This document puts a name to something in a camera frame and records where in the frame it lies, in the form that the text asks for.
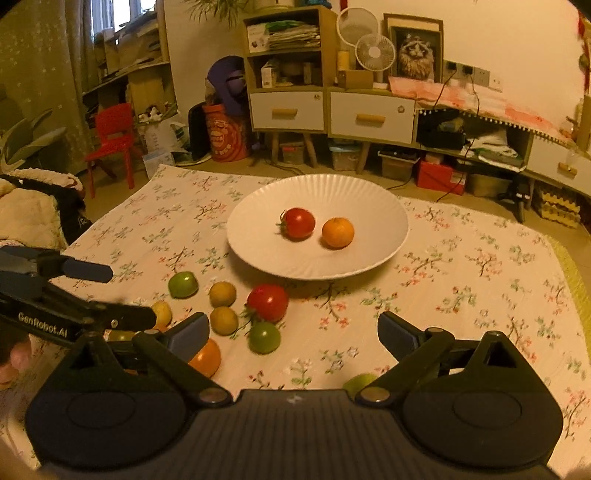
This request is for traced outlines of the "left hand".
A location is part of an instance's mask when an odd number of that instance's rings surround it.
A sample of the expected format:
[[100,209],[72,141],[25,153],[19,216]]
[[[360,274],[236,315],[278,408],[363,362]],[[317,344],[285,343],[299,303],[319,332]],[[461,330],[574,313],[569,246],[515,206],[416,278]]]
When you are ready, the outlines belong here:
[[0,387],[1,390],[6,390],[29,366],[32,356],[29,334],[13,326],[2,324],[0,348]]

